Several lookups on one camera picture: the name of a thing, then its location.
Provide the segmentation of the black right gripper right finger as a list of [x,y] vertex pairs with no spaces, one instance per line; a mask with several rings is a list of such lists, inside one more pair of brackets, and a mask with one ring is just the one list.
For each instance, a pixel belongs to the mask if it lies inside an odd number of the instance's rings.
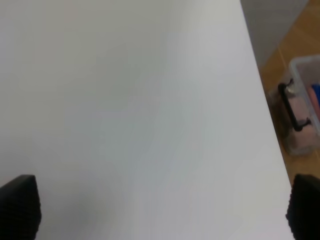
[[320,179],[310,174],[294,178],[286,219],[296,240],[320,238]]

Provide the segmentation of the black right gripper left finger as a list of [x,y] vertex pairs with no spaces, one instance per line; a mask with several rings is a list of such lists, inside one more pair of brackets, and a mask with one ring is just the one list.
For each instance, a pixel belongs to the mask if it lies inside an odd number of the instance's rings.
[[34,175],[20,175],[0,187],[2,240],[34,240],[41,220],[41,202]]

